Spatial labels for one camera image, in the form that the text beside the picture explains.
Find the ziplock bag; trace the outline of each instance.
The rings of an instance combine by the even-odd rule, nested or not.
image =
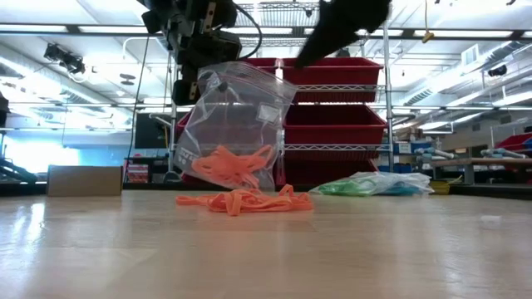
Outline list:
[[[199,72],[201,97],[180,135],[175,165],[229,189],[275,189],[283,120],[297,87],[244,62]]]
[[[311,193],[341,196],[430,194],[431,178],[424,174],[356,173],[349,178],[326,183]]]

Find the orange shoelace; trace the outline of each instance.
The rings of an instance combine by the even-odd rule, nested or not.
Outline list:
[[[268,196],[258,190],[233,190],[205,196],[178,196],[178,205],[204,205],[213,212],[226,212],[238,216],[242,212],[306,211],[314,209],[309,194],[295,195],[293,187],[286,185],[279,196]]]
[[[220,145],[209,156],[195,159],[192,169],[211,183],[228,188],[259,188],[253,172],[263,169],[273,157],[273,147],[266,145],[255,154],[237,156]]]

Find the ceiling duct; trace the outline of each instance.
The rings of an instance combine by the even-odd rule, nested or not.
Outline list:
[[[32,78],[32,80],[35,81],[35,84],[53,90],[52,93],[54,93],[55,96],[62,97],[61,102],[76,104],[115,104],[113,100],[104,97],[81,84],[75,83],[67,76],[55,72],[52,69],[17,53],[3,44],[0,44],[0,59],[2,59],[0,62],[4,61],[8,63],[8,68],[11,68],[13,71],[18,72],[23,76],[38,76],[34,79]],[[87,107],[87,109],[98,113],[106,112],[105,109],[96,107]],[[113,108],[113,112],[108,113],[122,114],[124,120],[131,118],[131,112],[123,108]]]
[[[461,62],[454,68],[444,71],[439,76],[421,83],[421,87],[406,94],[403,103],[404,105],[414,105],[427,97],[437,94],[440,91],[457,86],[463,81],[467,80],[467,75],[473,71],[482,70],[487,71],[496,66],[507,56],[515,54],[523,47],[528,46],[529,42],[506,42],[495,49],[485,52],[480,57],[485,59],[475,68],[471,65],[462,66]]]

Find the clear plastic bag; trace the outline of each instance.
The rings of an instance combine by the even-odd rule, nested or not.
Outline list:
[[[274,190],[283,120],[297,87],[243,62],[199,72],[201,97],[181,134],[175,164],[230,189]]]
[[[356,173],[349,178],[326,183],[311,193],[340,196],[430,194],[431,178],[424,174]]]

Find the ceiling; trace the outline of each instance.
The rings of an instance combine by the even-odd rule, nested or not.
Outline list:
[[[239,0],[244,8],[250,10],[262,27],[311,27],[317,20],[317,13],[307,17],[305,10],[317,11],[316,1],[300,2],[261,2],[253,0]],[[93,24],[93,25],[142,25],[140,15],[145,12],[135,0],[17,0],[2,1],[0,20],[2,23],[41,23],[41,24]],[[392,28],[424,28],[427,21],[431,29],[485,29],[485,30],[529,30],[532,28],[532,0],[517,0],[514,5],[506,6],[506,0],[441,0],[438,5],[430,0],[428,12],[425,18],[425,1],[395,0],[393,10],[389,18],[389,26]],[[252,27],[252,24],[239,16],[237,27]],[[298,54],[304,38],[288,39],[283,35],[269,38],[258,56],[261,57],[294,57]],[[58,35],[0,35],[0,45],[9,50],[13,50],[20,57],[10,56],[14,62],[34,71],[34,82],[38,80],[38,75],[53,77],[59,84],[69,86],[78,85],[68,78],[65,69],[50,62],[43,57],[43,53],[49,43],[56,43],[61,47],[83,56],[87,65],[85,76],[75,76],[74,80],[85,80],[79,86],[85,88],[86,92],[94,92],[91,101],[104,103],[130,104],[135,101],[137,88],[139,87],[140,73],[142,71],[140,63],[145,52],[145,37],[84,37],[84,36],[58,36]],[[403,105],[407,102],[407,97],[414,91],[422,88],[426,84],[426,79],[437,78],[441,73],[453,69],[461,63],[461,53],[475,44],[479,45],[480,53],[500,46],[503,42],[479,42],[479,41],[430,41],[423,44],[421,41],[399,40],[390,41],[391,50],[391,83],[393,88],[393,104]],[[274,47],[284,44],[285,47]],[[365,56],[378,63],[383,63],[382,40],[370,39],[363,43],[357,43],[349,47],[352,56]],[[146,64],[142,82],[140,84],[139,98],[145,103],[162,104],[165,96],[166,103],[170,103],[170,83],[168,75],[168,52],[152,38],[146,53]],[[244,48],[243,52],[251,51],[252,47]],[[522,59],[519,63],[514,63],[509,74],[522,72],[530,61]],[[135,77],[132,80],[133,86],[121,84],[124,80],[120,74],[129,74]],[[384,84],[384,75],[380,76],[379,84]],[[458,82],[455,86],[449,86],[438,91],[437,95],[424,99],[415,105],[446,105],[453,99],[460,99],[474,91],[483,90],[486,87],[486,79],[482,81],[482,75],[471,76],[467,81]],[[529,78],[514,82],[514,90],[528,88]],[[498,81],[488,78],[488,86],[496,85]],[[493,90],[487,95],[499,96],[501,89]],[[64,96],[42,97],[35,95],[26,97],[20,94],[15,95],[17,100],[10,101],[54,101],[65,102]],[[468,103],[484,103],[485,95],[475,98]],[[147,111],[158,111],[159,108],[148,108]],[[78,111],[80,114],[89,115],[85,126],[107,127],[107,118],[115,118],[111,125],[122,129],[131,125],[127,121],[131,117],[131,109],[105,108],[95,111],[95,109],[83,108]],[[48,124],[43,121],[41,125],[69,126],[59,121],[59,123]]]

